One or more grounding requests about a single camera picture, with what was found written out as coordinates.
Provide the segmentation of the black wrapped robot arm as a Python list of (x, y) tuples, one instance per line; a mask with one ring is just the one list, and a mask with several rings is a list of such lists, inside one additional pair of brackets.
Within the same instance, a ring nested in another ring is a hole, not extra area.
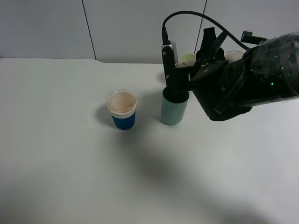
[(212, 121), (299, 96), (299, 34), (285, 34), (229, 63), (215, 60), (191, 74), (189, 86)]

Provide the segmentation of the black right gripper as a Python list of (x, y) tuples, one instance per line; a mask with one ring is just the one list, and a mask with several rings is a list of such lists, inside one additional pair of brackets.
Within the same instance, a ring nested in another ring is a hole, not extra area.
[(204, 62), (198, 58), (190, 73), (189, 86), (212, 121), (226, 121), (245, 114), (258, 104), (249, 69), (254, 50), (229, 63), (225, 58)]

